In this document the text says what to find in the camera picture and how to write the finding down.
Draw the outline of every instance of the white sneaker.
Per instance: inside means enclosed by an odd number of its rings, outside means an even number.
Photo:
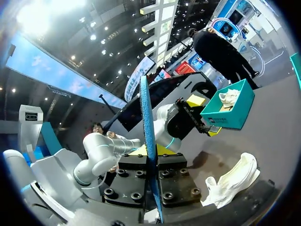
[[[259,176],[255,157],[249,153],[242,153],[241,158],[228,173],[221,176],[218,183],[213,177],[206,179],[209,195],[203,206],[214,204],[218,209],[229,204],[234,196],[247,189]]]
[[[236,89],[228,89],[227,93],[220,93],[219,98],[223,103],[224,108],[233,107],[238,99],[239,94],[240,91]]]

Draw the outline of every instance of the blue foam pad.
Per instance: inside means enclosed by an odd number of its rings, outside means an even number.
[[[140,104],[141,104],[142,117],[143,117],[143,128],[144,128],[146,151],[147,151],[147,156],[150,160],[149,161],[149,170],[151,172],[150,187],[157,204],[161,222],[163,223],[160,191],[159,191],[159,186],[156,178],[157,153],[156,153],[156,140],[155,140],[155,132],[154,132],[154,120],[152,117],[149,85],[147,83],[146,76],[142,76],[140,79]]]

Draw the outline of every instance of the white robotic arm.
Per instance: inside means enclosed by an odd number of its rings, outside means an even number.
[[[81,161],[74,169],[75,180],[83,186],[117,164],[115,154],[131,153],[141,147],[139,139],[110,139],[100,133],[91,133],[83,141],[88,159]]]
[[[156,143],[173,151],[177,152],[181,147],[181,140],[172,137],[167,131],[167,119],[169,116],[178,113],[176,107],[171,105],[163,105],[157,110],[157,120],[154,121]]]

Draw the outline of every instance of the ceiling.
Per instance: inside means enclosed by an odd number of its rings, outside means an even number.
[[[179,0],[167,49],[187,38],[189,27],[203,28],[218,2]],[[139,10],[155,3],[86,0],[84,6],[56,16],[43,36],[31,38],[83,76],[123,98],[128,77],[153,46],[144,46],[143,41],[154,30],[144,33],[141,27],[154,21],[155,13],[141,15]]]
[[[128,77],[144,57],[145,51],[153,46],[144,46],[143,41],[154,31],[144,33],[141,27],[152,22],[155,13],[141,15],[140,9],[155,2],[86,0],[80,7],[53,16],[44,34],[28,37],[59,61],[123,99]],[[189,28],[199,30],[205,27],[218,2],[179,0],[167,50],[186,39]],[[189,49],[173,56],[164,67],[168,68]],[[35,105],[42,108],[44,120],[50,121],[57,131],[69,128],[81,109],[91,102],[8,68],[1,72],[0,88],[0,120],[17,121],[21,104]]]

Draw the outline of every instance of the black coat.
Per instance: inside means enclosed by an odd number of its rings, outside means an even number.
[[[215,33],[201,31],[193,37],[196,53],[219,72],[233,65],[236,49]]]

